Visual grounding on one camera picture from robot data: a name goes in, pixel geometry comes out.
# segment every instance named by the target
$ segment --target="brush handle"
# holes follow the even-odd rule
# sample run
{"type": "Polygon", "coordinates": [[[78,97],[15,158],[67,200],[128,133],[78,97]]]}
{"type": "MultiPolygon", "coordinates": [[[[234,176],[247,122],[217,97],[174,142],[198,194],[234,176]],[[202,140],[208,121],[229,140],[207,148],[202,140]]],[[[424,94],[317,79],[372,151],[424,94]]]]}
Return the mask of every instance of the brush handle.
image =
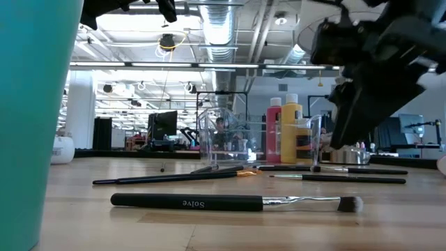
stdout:
{"type": "Polygon", "coordinates": [[[283,171],[283,172],[309,172],[310,166],[308,167],[259,167],[261,171],[283,171]]]}
{"type": "Polygon", "coordinates": [[[262,211],[262,196],[250,195],[173,195],[116,193],[115,206],[215,211],[262,211]]]}
{"type": "Polygon", "coordinates": [[[195,171],[190,172],[191,174],[200,174],[200,173],[206,173],[206,172],[211,172],[214,169],[218,169],[218,165],[210,165],[207,167],[203,167],[200,169],[197,169],[195,171]]]}
{"type": "Polygon", "coordinates": [[[243,166],[230,167],[225,169],[218,169],[217,171],[213,171],[214,174],[222,173],[222,172],[235,172],[244,170],[243,166]]]}
{"type": "Polygon", "coordinates": [[[117,185],[125,184],[138,184],[138,183],[156,183],[156,182],[170,182],[170,181],[197,181],[213,178],[231,178],[236,177],[237,172],[227,173],[205,173],[205,174],[174,174],[174,175],[159,175],[159,176],[147,176],[147,177],[134,177],[134,178],[118,178],[116,179],[117,185]]]}
{"type": "Polygon", "coordinates": [[[405,184],[403,178],[373,178],[373,177],[354,177],[354,176],[332,176],[332,175],[302,175],[304,181],[338,181],[338,182],[359,182],[359,183],[388,183],[405,184]]]}
{"type": "Polygon", "coordinates": [[[404,170],[368,169],[368,168],[348,168],[351,174],[407,174],[404,170]]]}

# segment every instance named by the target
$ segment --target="fluorescent light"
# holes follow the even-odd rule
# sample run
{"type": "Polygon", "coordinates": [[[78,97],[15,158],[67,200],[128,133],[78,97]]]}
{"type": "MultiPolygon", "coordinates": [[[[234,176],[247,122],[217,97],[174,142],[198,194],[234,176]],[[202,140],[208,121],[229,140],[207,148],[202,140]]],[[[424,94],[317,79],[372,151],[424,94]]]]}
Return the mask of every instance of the fluorescent light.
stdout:
{"type": "Polygon", "coordinates": [[[325,66],[284,66],[284,65],[266,65],[267,69],[284,70],[325,70],[325,66]]]}
{"type": "Polygon", "coordinates": [[[71,62],[70,66],[125,66],[123,62],[71,62]]]}
{"type": "Polygon", "coordinates": [[[191,63],[132,63],[136,67],[192,67],[191,63]]]}
{"type": "Polygon", "coordinates": [[[236,63],[199,63],[200,68],[258,68],[256,64],[236,64],[236,63]]]}
{"type": "MultiPolygon", "coordinates": [[[[135,4],[135,5],[130,4],[128,7],[130,8],[130,10],[157,10],[159,8],[158,5],[140,5],[140,4],[135,4]]],[[[184,10],[184,7],[176,6],[175,9],[184,10]]]]}

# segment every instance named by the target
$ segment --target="clear plastic container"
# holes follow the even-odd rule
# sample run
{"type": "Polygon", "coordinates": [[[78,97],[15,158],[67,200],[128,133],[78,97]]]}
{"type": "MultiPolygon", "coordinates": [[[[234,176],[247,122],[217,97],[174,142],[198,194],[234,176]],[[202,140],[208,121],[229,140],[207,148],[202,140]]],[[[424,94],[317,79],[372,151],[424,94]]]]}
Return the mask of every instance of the clear plastic container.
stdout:
{"type": "MultiPolygon", "coordinates": [[[[288,135],[292,138],[295,153],[292,164],[317,165],[321,116],[278,126],[286,126],[287,131],[292,132],[288,135]],[[305,140],[302,140],[303,130],[306,133],[305,140]]],[[[199,116],[201,161],[207,165],[247,165],[262,162],[260,159],[266,154],[266,144],[263,141],[268,133],[273,133],[262,128],[266,128],[265,123],[241,121],[225,108],[207,109],[199,116]]],[[[281,131],[281,128],[274,129],[274,133],[281,131]]]]}

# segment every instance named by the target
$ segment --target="ceiling light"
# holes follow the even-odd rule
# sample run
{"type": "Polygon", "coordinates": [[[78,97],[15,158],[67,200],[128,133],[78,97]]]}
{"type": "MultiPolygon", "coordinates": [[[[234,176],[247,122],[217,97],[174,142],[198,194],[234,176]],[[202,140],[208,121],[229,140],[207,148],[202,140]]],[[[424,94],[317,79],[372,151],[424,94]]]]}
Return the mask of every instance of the ceiling light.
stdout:
{"type": "Polygon", "coordinates": [[[125,66],[123,62],[71,62],[70,66],[125,66]]]}
{"type": "Polygon", "coordinates": [[[258,68],[256,64],[236,64],[236,63],[199,63],[200,68],[258,68]]]}
{"type": "Polygon", "coordinates": [[[284,66],[284,65],[266,65],[267,69],[284,70],[325,70],[325,66],[284,66]]]}
{"type": "Polygon", "coordinates": [[[283,25],[283,24],[286,24],[286,18],[285,17],[280,17],[280,18],[277,18],[276,19],[276,21],[275,21],[275,23],[277,24],[277,25],[283,25]]]}
{"type": "Polygon", "coordinates": [[[136,67],[192,67],[191,63],[132,63],[136,67]]]}

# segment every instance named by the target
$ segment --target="wooden table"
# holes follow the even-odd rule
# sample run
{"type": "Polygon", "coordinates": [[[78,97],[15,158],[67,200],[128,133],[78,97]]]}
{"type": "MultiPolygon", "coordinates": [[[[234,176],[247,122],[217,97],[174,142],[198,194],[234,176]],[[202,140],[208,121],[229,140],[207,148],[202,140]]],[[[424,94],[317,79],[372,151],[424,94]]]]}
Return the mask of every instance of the wooden table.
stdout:
{"type": "MultiPolygon", "coordinates": [[[[33,250],[446,250],[446,178],[435,170],[401,167],[410,172],[406,185],[302,182],[268,175],[91,185],[93,179],[161,174],[159,162],[81,158],[51,166],[41,241],[33,250]],[[365,205],[360,214],[114,208],[109,198],[115,192],[350,195],[361,196],[365,205]]],[[[165,174],[201,167],[193,160],[170,163],[165,174]]]]}

